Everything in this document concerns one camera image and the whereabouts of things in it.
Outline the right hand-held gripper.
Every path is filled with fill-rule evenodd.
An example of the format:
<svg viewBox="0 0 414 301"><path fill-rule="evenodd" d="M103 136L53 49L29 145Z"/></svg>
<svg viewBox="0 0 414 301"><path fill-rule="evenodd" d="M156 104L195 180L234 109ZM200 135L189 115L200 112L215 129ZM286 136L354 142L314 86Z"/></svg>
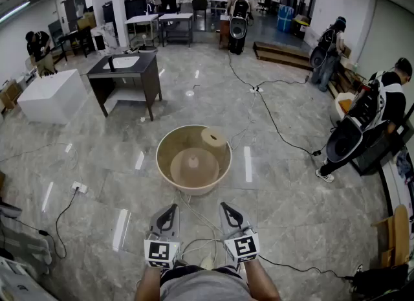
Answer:
<svg viewBox="0 0 414 301"><path fill-rule="evenodd" d="M240 207L232 203L220 203L220 220L223 235L228 237L232 230L237 230L223 241L224 248L236 264L256 259L260 251L259 235L253 230L252 220Z"/></svg>

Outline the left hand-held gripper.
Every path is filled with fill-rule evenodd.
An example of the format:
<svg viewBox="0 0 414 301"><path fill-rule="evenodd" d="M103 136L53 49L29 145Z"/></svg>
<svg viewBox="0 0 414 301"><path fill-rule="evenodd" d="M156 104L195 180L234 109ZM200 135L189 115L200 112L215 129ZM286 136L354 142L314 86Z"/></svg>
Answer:
<svg viewBox="0 0 414 301"><path fill-rule="evenodd" d="M144 240L146 264L157 269L172 269L180 252L180 210L173 203L151 217L150 231Z"/></svg>

